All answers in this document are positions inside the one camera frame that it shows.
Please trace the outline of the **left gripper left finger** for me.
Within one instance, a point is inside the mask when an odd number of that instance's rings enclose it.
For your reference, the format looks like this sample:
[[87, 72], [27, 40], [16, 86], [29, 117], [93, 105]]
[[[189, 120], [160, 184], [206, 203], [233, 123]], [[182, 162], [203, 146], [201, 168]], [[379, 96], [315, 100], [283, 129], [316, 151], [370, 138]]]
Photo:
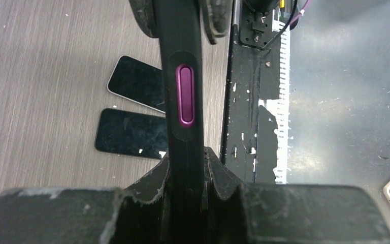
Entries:
[[0, 243], [163, 243], [169, 158], [125, 189], [13, 188], [0, 193]]

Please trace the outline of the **black phone case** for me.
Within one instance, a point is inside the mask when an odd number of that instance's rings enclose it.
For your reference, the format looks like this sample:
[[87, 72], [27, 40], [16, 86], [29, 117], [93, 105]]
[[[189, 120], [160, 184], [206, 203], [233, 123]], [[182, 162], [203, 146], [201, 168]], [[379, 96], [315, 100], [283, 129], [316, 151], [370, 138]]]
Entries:
[[154, 1], [164, 82], [172, 243], [203, 243], [202, 44], [197, 1]]

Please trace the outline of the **black phone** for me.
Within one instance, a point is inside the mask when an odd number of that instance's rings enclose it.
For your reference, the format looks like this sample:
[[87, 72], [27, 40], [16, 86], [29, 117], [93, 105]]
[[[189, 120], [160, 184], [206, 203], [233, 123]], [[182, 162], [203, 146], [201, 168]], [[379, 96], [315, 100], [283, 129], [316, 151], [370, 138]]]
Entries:
[[165, 113], [162, 70], [130, 56], [121, 56], [107, 84], [109, 92]]

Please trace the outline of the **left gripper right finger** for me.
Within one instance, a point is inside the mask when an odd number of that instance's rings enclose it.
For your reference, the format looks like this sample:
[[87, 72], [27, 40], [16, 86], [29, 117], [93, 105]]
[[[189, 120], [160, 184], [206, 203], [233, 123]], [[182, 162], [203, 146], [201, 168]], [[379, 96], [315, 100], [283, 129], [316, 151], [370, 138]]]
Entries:
[[390, 243], [375, 201], [352, 186], [244, 183], [206, 147], [207, 243]]

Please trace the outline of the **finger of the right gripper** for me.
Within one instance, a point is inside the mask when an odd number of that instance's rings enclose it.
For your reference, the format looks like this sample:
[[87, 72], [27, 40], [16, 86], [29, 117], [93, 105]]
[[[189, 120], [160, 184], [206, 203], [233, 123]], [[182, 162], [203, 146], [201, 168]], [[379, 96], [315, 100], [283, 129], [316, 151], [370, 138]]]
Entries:
[[150, 38], [158, 38], [153, 0], [129, 0], [129, 3], [141, 31]]
[[211, 45], [229, 33], [233, 10], [232, 0], [200, 0], [198, 1], [204, 30]]

